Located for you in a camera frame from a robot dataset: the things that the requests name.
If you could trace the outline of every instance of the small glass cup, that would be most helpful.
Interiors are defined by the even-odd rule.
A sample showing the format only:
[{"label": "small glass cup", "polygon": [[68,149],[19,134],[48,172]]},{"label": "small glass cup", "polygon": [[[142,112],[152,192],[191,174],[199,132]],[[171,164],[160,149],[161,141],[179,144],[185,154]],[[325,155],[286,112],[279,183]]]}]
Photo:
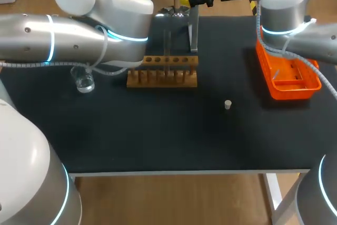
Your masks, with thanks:
[{"label": "small glass cup", "polygon": [[94,77],[91,69],[74,66],[70,73],[79,92],[88,93],[95,89]]}]

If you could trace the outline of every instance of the small white cap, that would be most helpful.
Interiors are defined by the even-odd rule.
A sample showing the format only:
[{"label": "small white cap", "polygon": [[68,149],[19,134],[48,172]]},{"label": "small white cap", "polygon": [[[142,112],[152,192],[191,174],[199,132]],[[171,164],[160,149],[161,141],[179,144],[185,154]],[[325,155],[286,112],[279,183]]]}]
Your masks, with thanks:
[{"label": "small white cap", "polygon": [[225,101],[225,108],[226,108],[226,110],[228,110],[229,108],[231,108],[231,105],[232,105],[232,101],[230,101],[230,100],[226,100]]}]

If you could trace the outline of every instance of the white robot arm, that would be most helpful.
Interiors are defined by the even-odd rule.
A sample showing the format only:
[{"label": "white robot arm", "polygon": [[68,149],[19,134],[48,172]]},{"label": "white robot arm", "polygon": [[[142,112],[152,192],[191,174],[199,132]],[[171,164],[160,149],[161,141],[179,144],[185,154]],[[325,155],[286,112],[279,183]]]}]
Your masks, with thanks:
[{"label": "white robot arm", "polygon": [[56,2],[63,11],[87,17],[96,26],[53,15],[0,15],[0,60],[141,64],[153,14],[151,0]]}]

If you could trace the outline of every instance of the wooden test tube rack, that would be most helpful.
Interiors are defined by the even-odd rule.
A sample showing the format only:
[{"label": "wooden test tube rack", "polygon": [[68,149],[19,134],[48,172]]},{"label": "wooden test tube rack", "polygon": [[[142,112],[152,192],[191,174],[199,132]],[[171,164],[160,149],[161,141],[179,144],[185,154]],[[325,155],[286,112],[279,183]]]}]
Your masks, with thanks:
[{"label": "wooden test tube rack", "polygon": [[[127,87],[130,88],[175,88],[197,87],[195,68],[197,56],[145,56],[141,68],[156,66],[160,69],[135,70],[127,74]],[[190,70],[176,70],[177,66],[187,66]]]}]

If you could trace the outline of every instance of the table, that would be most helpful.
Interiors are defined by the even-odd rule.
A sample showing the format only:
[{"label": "table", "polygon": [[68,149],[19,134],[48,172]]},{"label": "table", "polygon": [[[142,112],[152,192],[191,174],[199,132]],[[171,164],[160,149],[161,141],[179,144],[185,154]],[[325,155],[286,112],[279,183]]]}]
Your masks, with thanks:
[{"label": "table", "polygon": [[[160,18],[148,54],[162,53]],[[189,52],[183,24],[174,22],[172,54]],[[76,175],[306,171],[316,164],[337,135],[329,91],[273,101],[255,55],[254,17],[201,17],[199,29],[197,89],[133,90],[126,74],[98,74],[95,91],[83,95],[66,67],[4,69],[0,78]],[[335,68],[320,68],[337,86]],[[225,100],[233,102],[229,111]]]}]

